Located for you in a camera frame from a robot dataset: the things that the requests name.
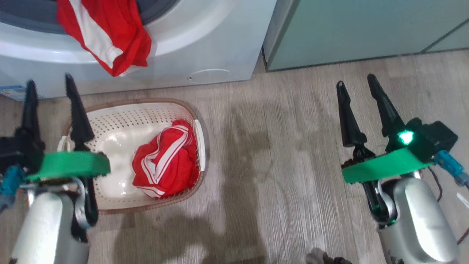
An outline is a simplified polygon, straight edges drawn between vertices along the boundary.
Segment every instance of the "wooden floor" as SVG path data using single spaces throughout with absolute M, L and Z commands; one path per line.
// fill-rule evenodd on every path
M 384 263 L 363 190 L 344 183 L 335 85 L 343 80 L 368 148 L 386 139 L 366 76 L 374 73 L 402 119 L 443 121 L 460 139 L 452 153 L 469 167 L 469 51 L 395 57 L 266 73 L 250 81 L 83 96 L 85 106 L 128 98 L 171 97 L 197 110 L 209 162 L 199 191 L 164 209 L 100 216 L 90 232 L 90 264 L 304 263 L 319 247 L 355 264 Z M 22 104 L 0 97 L 0 135 L 20 122 Z M 67 99 L 40 102 L 41 135 L 53 151 L 69 119 Z M 440 204 L 457 238 L 469 209 L 451 177 Z M 436 190 L 428 173 L 425 179 Z M 0 263 L 8 259 L 27 206 L 0 217 Z M 461 246 L 461 263 L 469 242 Z

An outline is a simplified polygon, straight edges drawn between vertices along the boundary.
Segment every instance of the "washing machine drum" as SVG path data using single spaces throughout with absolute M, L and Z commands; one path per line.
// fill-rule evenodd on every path
M 155 21 L 179 0 L 136 0 L 144 25 Z M 29 30 L 66 34 L 57 22 L 54 0 L 0 0 L 0 23 Z

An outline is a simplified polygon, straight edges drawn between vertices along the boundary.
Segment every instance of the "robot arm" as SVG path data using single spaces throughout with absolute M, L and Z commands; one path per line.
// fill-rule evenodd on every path
M 362 184 L 388 264 L 451 263 L 459 254 L 456 238 L 418 170 L 437 163 L 455 177 L 458 185 L 467 185 L 467 174 L 448 154 L 458 137 L 439 121 L 422 124 L 414 118 L 404 124 L 374 75 L 368 76 L 368 83 L 378 104 L 381 132 L 389 139 L 387 154 L 377 157 L 365 147 L 367 138 L 358 127 L 350 97 L 340 81 L 337 95 L 342 141 L 345 147 L 355 147 L 353 158 L 342 165 L 344 179 Z M 401 179 L 385 181 L 396 175 Z
M 86 112 L 69 74 L 73 152 L 44 154 L 33 81 L 28 83 L 22 126 L 13 137 L 0 139 L 0 212 L 13 206 L 19 188 L 28 194 L 30 210 L 11 255 L 10 264 L 86 264 L 90 246 L 86 232 L 98 220 L 93 177 L 110 172 L 102 153 L 90 153 L 94 138 Z M 75 183 L 76 191 L 64 188 Z
M 11 264 L 86 264 L 90 245 L 77 226 L 73 196 L 45 192 L 36 197 L 21 228 Z

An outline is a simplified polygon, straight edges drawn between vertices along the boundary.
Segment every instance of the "blue connector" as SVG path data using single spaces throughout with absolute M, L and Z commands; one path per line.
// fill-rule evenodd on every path
M 15 195 L 23 183 L 26 174 L 19 166 L 8 167 L 0 186 L 0 213 L 11 208 L 15 203 Z
M 435 162 L 441 168 L 453 176 L 458 186 L 469 187 L 469 175 L 464 172 L 464 168 L 446 150 L 441 150 L 435 156 Z

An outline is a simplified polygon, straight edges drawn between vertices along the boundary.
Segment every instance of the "green led light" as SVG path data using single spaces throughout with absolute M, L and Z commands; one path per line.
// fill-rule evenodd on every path
M 412 131 L 402 131 L 401 133 L 397 134 L 399 136 L 399 139 L 401 140 L 404 145 L 408 145 L 412 142 L 414 139 L 414 133 Z

